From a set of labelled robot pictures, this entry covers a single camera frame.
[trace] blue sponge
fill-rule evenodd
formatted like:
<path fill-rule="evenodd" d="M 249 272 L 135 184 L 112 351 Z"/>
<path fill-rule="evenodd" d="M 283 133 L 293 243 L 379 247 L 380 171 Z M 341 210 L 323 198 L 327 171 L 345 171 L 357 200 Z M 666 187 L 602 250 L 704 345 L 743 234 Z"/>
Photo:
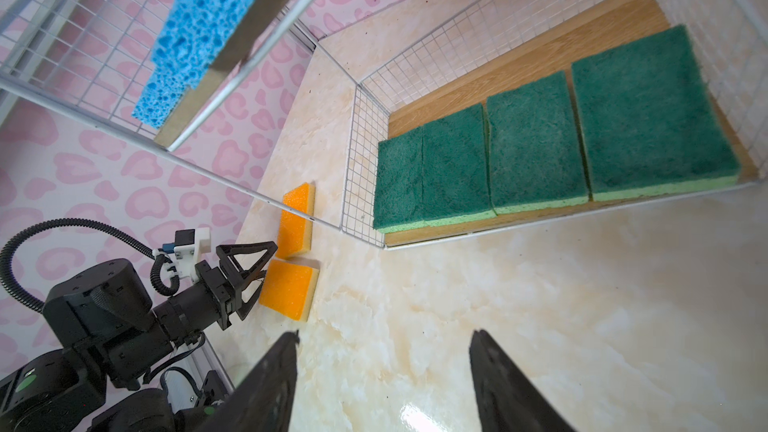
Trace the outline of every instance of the blue sponge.
<path fill-rule="evenodd" d="M 254 0 L 176 0 L 152 49 L 154 73 L 133 117 L 159 129 L 196 88 Z"/>

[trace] dark green scouring pad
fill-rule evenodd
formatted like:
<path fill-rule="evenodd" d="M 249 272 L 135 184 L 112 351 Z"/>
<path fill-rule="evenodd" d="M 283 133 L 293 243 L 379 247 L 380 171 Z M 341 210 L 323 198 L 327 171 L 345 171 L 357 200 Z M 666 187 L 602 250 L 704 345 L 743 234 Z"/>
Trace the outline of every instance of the dark green scouring pad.
<path fill-rule="evenodd" d="M 373 228 L 381 233 L 425 227 L 422 210 L 422 128 L 379 142 Z"/>
<path fill-rule="evenodd" d="M 447 226 L 495 217 L 488 192 L 482 105 L 422 126 L 424 219 Z"/>
<path fill-rule="evenodd" d="M 589 200 L 565 72 L 491 96 L 486 109 L 497 214 Z"/>
<path fill-rule="evenodd" d="M 684 26 L 571 69 L 594 200 L 736 183 L 741 167 L 716 121 Z"/>

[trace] orange sponge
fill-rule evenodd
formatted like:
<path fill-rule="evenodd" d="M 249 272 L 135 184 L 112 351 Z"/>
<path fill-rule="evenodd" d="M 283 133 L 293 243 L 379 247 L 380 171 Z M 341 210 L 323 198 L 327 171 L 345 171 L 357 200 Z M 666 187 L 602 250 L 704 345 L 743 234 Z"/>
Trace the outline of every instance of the orange sponge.
<path fill-rule="evenodd" d="M 312 215 L 315 213 L 315 187 L 303 184 L 283 196 L 283 204 Z M 312 248 L 312 222 L 283 211 L 277 233 L 275 257 L 288 258 L 309 252 Z"/>
<path fill-rule="evenodd" d="M 266 270 L 259 303 L 294 321 L 306 322 L 319 272 L 316 268 L 273 259 Z"/>

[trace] green circular sticker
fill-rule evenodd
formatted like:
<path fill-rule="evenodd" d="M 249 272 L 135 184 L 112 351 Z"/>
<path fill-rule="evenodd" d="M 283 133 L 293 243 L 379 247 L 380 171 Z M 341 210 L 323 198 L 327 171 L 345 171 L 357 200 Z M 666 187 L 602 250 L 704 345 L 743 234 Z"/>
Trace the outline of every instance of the green circular sticker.
<path fill-rule="evenodd" d="M 36 378 L 38 378 L 38 376 L 37 376 L 37 375 L 34 375 L 34 374 L 33 374 L 33 375 L 29 375 L 29 376 L 25 377 L 25 378 L 24 378 L 24 380 L 22 380 L 22 382 L 21 382 L 21 383 L 18 385 L 18 387 L 16 387 L 16 391 L 17 391 L 17 392 L 20 392 L 20 391 L 24 390 L 25 388 L 29 387 L 29 385 L 30 385 L 32 382 L 34 382 L 34 380 L 35 380 Z"/>

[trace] wire rack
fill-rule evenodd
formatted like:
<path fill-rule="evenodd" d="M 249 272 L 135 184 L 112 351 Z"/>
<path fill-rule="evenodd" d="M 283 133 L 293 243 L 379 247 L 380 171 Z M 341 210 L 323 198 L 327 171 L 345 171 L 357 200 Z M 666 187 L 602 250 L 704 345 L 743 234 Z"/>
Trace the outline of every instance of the wire rack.
<path fill-rule="evenodd" d="M 768 44 L 742 0 L 656 0 L 672 24 L 686 24 L 712 96 L 760 177 L 768 174 Z"/>
<path fill-rule="evenodd" d="M 130 114 L 153 71 L 150 50 L 173 2 L 30 0 L 0 35 L 11 51 L 0 71 L 151 139 L 157 130 Z M 9 110 L 14 100 L 3 102 Z"/>
<path fill-rule="evenodd" d="M 362 80 L 390 112 L 602 0 L 477 0 Z"/>
<path fill-rule="evenodd" d="M 388 130 L 388 111 L 358 86 L 352 105 L 341 229 L 377 247 L 384 246 L 384 235 L 373 228 L 373 198 L 379 142 L 387 138 Z"/>

